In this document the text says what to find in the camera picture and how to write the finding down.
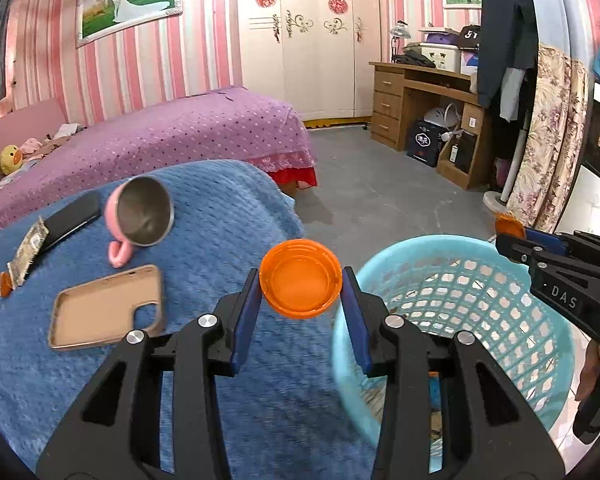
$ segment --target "dark jacket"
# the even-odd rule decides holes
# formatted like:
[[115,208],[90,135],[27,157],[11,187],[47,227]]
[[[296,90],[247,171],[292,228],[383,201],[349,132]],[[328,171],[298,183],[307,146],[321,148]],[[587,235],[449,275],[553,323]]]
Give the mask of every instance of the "dark jacket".
[[478,102],[488,108],[508,67],[528,69],[538,62],[534,0],[482,0],[478,56]]

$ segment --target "turquoise laundry basket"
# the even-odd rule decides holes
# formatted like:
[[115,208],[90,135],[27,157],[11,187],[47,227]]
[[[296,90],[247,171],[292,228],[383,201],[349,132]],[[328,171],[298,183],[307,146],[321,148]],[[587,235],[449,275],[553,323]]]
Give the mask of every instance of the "turquoise laundry basket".
[[[360,289],[384,299],[423,332],[451,337],[470,330],[500,364],[549,430],[573,378],[570,324],[528,293],[527,267],[487,242],[451,235],[412,238],[369,260],[356,273]],[[342,307],[333,334],[333,372],[358,431],[376,446],[384,378],[367,379],[356,364]],[[430,470],[442,468],[432,443]]]

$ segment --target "blue blanket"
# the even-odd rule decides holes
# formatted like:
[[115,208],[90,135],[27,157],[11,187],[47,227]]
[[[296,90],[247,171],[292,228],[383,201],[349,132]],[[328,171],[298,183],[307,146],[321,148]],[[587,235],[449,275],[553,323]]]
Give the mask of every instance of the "blue blanket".
[[[166,332],[175,332],[218,299],[237,292],[273,245],[301,237],[289,200],[263,172],[241,162],[205,161],[153,171],[174,199],[173,231],[137,250],[127,268],[162,271]],[[119,184],[99,188],[104,204]],[[0,272],[39,214],[0,232]],[[24,462],[35,463],[55,426],[110,347],[48,348],[56,295],[116,272],[111,236],[100,218],[40,261],[24,286],[0,299],[0,430]],[[222,427],[232,474],[243,479],[368,479],[374,450],[356,434],[330,368],[331,320],[285,319],[263,303],[250,356],[233,379],[218,378]],[[166,384],[164,394],[171,398]],[[162,467],[171,470],[170,402],[162,406]]]

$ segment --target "wardrobe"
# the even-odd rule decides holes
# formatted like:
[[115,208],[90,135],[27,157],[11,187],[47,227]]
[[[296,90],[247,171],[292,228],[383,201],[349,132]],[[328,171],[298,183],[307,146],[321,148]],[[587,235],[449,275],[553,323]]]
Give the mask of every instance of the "wardrobe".
[[370,116],[379,0],[238,0],[245,87],[302,120]]

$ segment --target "plush toy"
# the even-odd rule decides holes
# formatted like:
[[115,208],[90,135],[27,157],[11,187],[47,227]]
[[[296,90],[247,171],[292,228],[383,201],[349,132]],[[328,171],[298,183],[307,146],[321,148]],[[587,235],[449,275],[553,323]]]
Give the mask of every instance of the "plush toy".
[[17,146],[7,146],[0,154],[0,171],[5,175],[19,170],[22,166],[22,152]]

